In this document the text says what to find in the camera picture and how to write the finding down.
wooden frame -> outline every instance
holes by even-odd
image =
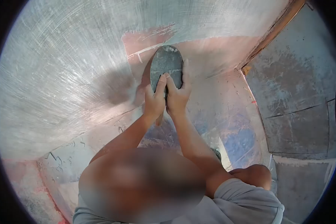
[[[242,66],[242,72],[246,75],[249,71],[247,64],[264,49],[296,16],[300,9],[305,4],[306,0],[294,0],[287,8],[286,12],[278,19],[278,21],[270,29],[270,33],[260,42],[260,44],[253,50],[250,56],[246,59],[246,64]]]

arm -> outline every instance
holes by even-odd
[[[166,83],[167,79],[164,75],[162,75],[157,84],[155,93],[153,93],[151,85],[146,87],[143,115],[124,132],[103,146],[103,148],[92,158],[90,163],[107,154],[111,150],[127,150],[138,146],[149,127],[164,111],[164,107],[166,105],[166,100],[164,99],[164,88],[166,87]]]
[[[216,189],[226,180],[234,178],[225,171],[219,159],[201,138],[186,114],[186,105],[192,87],[189,81],[188,60],[183,65],[183,86],[179,90],[173,79],[167,77],[167,112],[177,130],[179,143],[184,157],[191,160],[205,176],[206,194],[214,198]]]

hand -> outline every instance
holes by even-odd
[[[186,115],[186,106],[192,91],[188,66],[189,62],[188,59],[186,59],[183,63],[183,85],[180,89],[176,88],[174,81],[170,76],[167,77],[167,112],[172,119],[177,116]]]
[[[145,89],[145,106],[143,115],[154,122],[164,111],[166,99],[164,98],[164,89],[166,88],[167,79],[161,75],[157,83],[157,89],[153,93],[151,85]]]

gray sanding pad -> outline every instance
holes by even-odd
[[[183,84],[182,69],[183,59],[178,49],[170,45],[161,46],[156,51],[150,66],[150,83],[153,91],[155,92],[157,88],[160,76],[166,72],[173,78],[175,86],[181,88]]]

finger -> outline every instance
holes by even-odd
[[[165,75],[167,77],[168,92],[177,91],[177,87],[175,86],[174,81],[171,78],[171,76],[168,73],[165,73]]]
[[[166,79],[166,76],[163,74],[163,75],[161,75],[161,77],[158,80],[157,89],[155,90],[154,95],[155,96],[164,96],[163,93],[164,93],[164,89],[166,87],[166,84],[167,84],[167,79]]]
[[[152,90],[152,86],[149,84],[148,86],[145,87],[145,95],[152,98],[153,97],[153,90]]]
[[[183,80],[183,86],[182,88],[184,88],[185,86],[190,85],[190,78],[189,78],[189,60],[185,59],[184,63],[183,63],[183,76],[182,76],[182,80]]]

